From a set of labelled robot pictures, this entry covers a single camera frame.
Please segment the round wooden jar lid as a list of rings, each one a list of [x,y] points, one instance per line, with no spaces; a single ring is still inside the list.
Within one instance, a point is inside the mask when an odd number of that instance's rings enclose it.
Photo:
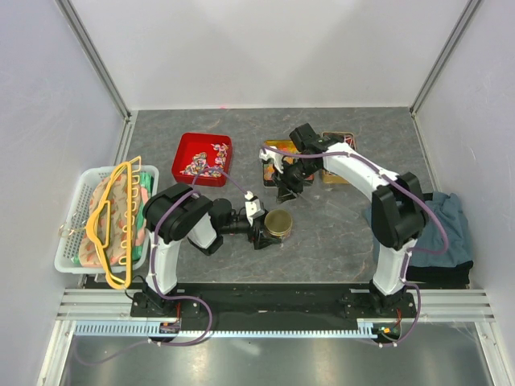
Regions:
[[[266,214],[264,227],[271,236],[288,237],[293,227],[293,219],[288,211],[274,209]]]

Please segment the clear glass jar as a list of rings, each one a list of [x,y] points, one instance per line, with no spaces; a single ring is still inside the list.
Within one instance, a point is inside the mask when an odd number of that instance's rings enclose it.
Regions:
[[[290,234],[291,230],[287,230],[285,232],[270,232],[269,230],[265,230],[263,232],[265,242],[268,245],[282,244]]]

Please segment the red candy tray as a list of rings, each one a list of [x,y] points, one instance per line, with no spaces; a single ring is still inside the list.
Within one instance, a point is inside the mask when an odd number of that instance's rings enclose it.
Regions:
[[[171,174],[177,183],[223,187],[233,156],[232,140],[227,135],[188,132],[182,135],[175,153]]]

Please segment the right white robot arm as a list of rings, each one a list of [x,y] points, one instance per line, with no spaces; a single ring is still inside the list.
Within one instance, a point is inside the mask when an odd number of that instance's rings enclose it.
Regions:
[[[406,266],[421,236],[428,215],[421,206],[418,178],[379,167],[358,154],[342,137],[316,133],[304,124],[290,133],[297,152],[290,154],[271,146],[260,152],[274,164],[278,187],[296,196],[304,180],[319,170],[338,175],[370,202],[370,227],[378,242],[377,268],[369,285],[369,309],[377,316],[394,311],[406,292]]]

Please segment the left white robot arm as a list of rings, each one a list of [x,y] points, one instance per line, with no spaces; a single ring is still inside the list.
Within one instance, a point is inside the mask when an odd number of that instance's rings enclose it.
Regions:
[[[146,283],[154,291],[148,305],[159,316],[176,308],[179,249],[184,240],[211,256],[225,235],[244,235],[256,250],[279,244],[282,238],[266,227],[271,214],[251,191],[244,190],[245,206],[235,211],[227,199],[210,200],[185,183],[176,183],[149,199],[143,208],[153,241]]]

